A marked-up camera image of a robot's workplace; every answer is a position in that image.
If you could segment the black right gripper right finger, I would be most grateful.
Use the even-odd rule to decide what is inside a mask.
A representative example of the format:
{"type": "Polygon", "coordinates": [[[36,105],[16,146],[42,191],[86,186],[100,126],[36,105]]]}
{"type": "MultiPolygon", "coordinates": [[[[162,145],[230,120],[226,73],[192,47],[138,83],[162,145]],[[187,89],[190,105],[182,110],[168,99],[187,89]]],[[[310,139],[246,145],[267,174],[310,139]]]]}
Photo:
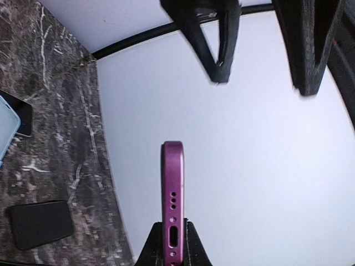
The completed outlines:
{"type": "Polygon", "coordinates": [[[196,228],[184,219],[184,266],[212,266],[196,228]]]}

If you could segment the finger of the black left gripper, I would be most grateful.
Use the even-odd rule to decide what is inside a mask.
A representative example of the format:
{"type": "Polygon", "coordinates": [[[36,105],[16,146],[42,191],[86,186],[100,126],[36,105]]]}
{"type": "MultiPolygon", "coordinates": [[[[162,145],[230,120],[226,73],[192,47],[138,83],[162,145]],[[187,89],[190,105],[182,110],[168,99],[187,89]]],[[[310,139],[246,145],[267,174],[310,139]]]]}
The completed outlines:
{"type": "Polygon", "coordinates": [[[239,1],[161,1],[213,83],[228,83],[237,43],[239,1]]]}
{"type": "Polygon", "coordinates": [[[319,91],[344,1],[272,1],[283,35],[293,86],[302,96],[319,91]]]}

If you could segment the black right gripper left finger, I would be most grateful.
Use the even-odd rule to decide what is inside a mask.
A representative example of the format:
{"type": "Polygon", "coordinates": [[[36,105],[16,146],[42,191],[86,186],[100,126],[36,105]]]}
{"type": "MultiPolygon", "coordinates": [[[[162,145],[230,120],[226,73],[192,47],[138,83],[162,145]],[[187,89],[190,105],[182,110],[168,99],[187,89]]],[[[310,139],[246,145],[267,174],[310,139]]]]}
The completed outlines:
{"type": "Polygon", "coordinates": [[[162,223],[155,222],[146,239],[143,249],[134,264],[135,266],[163,266],[163,234],[162,223]]]}

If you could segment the purple phone case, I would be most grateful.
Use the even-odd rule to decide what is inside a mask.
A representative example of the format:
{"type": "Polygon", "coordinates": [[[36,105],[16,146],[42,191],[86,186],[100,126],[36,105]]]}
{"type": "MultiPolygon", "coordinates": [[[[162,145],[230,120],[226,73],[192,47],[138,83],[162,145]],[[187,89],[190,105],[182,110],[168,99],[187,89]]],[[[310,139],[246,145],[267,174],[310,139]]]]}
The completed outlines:
{"type": "Polygon", "coordinates": [[[184,150],[180,141],[161,146],[161,207],[164,265],[184,261],[184,150]]]}

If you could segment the light blue phone case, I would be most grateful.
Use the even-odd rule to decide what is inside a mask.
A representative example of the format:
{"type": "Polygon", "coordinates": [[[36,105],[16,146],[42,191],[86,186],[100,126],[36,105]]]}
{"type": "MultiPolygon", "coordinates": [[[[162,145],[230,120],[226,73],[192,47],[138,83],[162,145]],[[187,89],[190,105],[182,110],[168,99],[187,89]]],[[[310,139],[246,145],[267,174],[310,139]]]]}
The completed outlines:
{"type": "Polygon", "coordinates": [[[1,95],[1,166],[20,125],[16,109],[1,95]]]}

